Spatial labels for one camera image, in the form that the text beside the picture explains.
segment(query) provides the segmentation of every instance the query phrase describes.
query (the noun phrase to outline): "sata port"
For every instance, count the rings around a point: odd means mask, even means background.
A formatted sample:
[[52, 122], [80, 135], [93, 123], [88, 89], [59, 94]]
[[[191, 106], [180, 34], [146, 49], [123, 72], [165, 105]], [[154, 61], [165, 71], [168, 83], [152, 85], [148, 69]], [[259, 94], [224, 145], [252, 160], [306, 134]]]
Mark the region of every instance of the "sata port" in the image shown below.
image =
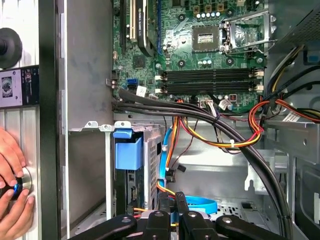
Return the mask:
[[138, 79], [137, 78], [128, 78], [126, 80], [127, 84], [138, 84]]
[[130, 90], [137, 89], [137, 85], [136, 85], [136, 84], [128, 84], [126, 87], [127, 87], [128, 89], [130, 89]]

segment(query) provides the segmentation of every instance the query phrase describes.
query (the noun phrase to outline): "finger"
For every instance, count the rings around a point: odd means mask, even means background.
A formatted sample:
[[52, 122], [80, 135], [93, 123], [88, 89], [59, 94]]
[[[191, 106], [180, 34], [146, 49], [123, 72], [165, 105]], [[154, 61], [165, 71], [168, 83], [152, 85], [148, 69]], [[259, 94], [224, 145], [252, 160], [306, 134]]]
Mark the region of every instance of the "finger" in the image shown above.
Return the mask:
[[2, 136], [2, 139], [13, 149], [22, 167], [25, 167], [26, 166], [25, 156], [21, 151], [21, 148], [19, 147], [17, 141], [14, 139], [14, 137], [11, 136], [7, 131], [1, 130], [1, 129], [0, 129], [0, 134]]
[[6, 186], [5, 180], [0, 176], [0, 189], [3, 189]]
[[24, 173], [22, 172], [22, 165], [17, 154], [6, 142], [0, 142], [0, 154], [5, 157], [6, 161], [9, 163], [18, 178], [24, 176]]
[[11, 198], [13, 197], [13, 195], [14, 195], [14, 190], [10, 189], [10, 190], [6, 191], [6, 193], [0, 198], [0, 219], [5, 214], [8, 206], [9, 206], [9, 202], [10, 202]]
[[18, 182], [14, 174], [12, 173], [11, 167], [9, 166], [4, 156], [2, 156], [1, 154], [0, 166], [0, 175], [2, 176], [2, 178], [8, 183], [9, 186], [13, 187], [14, 185], [16, 185]]
[[29, 190], [24, 189], [18, 200], [12, 206], [10, 212], [3, 218], [0, 224], [0, 232], [8, 231], [18, 221], [22, 212], [25, 209], [26, 200], [29, 194]]
[[35, 203], [35, 198], [33, 196], [29, 197], [24, 205], [23, 212], [21, 213], [19, 219], [7, 232], [8, 236], [15, 235], [15, 233], [20, 232], [20, 230], [26, 226], [26, 224], [30, 220], [30, 217], [32, 216], [34, 203]]
[[13, 236], [13, 239], [18, 239], [18, 238], [22, 237], [23, 235], [25, 235], [29, 231], [29, 229], [31, 228], [33, 221], [34, 221], [34, 214], [32, 213], [27, 224], [24, 225], [22, 229], [19, 229], [19, 232]]

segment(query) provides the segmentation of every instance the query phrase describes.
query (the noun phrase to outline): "cable tie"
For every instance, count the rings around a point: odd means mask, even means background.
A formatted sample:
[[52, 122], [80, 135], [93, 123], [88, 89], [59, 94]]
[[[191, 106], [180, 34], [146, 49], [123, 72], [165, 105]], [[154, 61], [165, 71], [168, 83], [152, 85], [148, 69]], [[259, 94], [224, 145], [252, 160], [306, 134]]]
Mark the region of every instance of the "cable tie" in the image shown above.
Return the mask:
[[235, 140], [230, 139], [230, 144], [231, 144], [231, 147], [234, 148], [235, 147]]
[[276, 217], [277, 217], [278, 219], [291, 219], [291, 216], [290, 216], [290, 215], [287, 215], [287, 216], [277, 215]]
[[213, 120], [213, 124], [216, 124], [219, 121], [220, 115], [216, 115], [215, 120]]

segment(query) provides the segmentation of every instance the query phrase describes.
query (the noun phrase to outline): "label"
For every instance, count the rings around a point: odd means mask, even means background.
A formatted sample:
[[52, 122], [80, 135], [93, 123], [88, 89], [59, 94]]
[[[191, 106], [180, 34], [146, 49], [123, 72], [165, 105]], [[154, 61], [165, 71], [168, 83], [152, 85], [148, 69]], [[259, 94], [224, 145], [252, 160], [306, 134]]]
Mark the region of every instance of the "label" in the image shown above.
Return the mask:
[[229, 105], [232, 105], [232, 103], [228, 100], [228, 99], [223, 99], [220, 101], [219, 103], [219, 107], [224, 111], [226, 110], [226, 108], [229, 106]]
[[147, 88], [145, 86], [138, 86], [136, 88], [136, 95], [139, 97], [145, 97], [147, 92]]
[[300, 116], [295, 112], [291, 111], [284, 119], [283, 122], [297, 122]]
[[39, 67], [0, 71], [0, 108], [39, 104]]

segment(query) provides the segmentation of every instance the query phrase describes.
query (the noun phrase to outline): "zip tie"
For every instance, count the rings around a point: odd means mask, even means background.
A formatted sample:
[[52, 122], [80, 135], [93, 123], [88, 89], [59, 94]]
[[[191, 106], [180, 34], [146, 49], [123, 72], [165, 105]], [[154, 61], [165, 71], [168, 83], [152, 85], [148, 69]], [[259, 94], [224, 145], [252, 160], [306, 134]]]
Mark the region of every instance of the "zip tie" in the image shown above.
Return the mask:
[[230, 144], [231, 144], [231, 147], [234, 148], [235, 147], [235, 140], [231, 139]]

